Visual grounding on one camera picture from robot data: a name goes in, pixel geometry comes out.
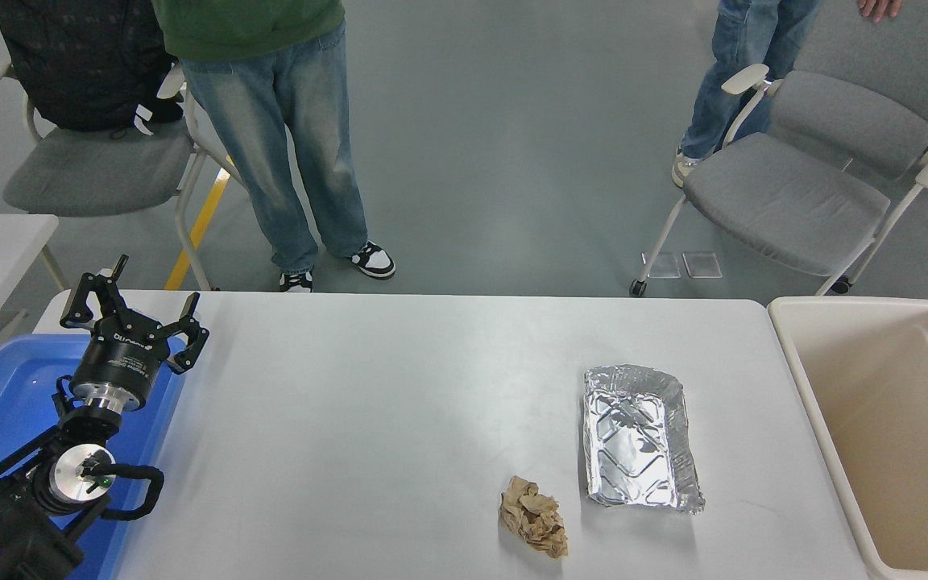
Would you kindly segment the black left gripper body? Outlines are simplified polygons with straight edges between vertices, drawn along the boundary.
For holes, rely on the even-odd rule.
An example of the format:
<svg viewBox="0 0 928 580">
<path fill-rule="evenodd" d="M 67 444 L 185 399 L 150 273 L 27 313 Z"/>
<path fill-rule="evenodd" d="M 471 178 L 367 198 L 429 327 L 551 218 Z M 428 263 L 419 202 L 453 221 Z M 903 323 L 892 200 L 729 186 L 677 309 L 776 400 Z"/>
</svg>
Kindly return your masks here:
<svg viewBox="0 0 928 580">
<path fill-rule="evenodd" d="M 89 399 L 104 387 L 121 389 L 124 401 L 147 401 L 161 364 L 169 356 L 159 321 L 136 313 L 131 322 L 118 316 L 93 324 L 92 338 L 70 379 L 74 396 Z"/>
</svg>

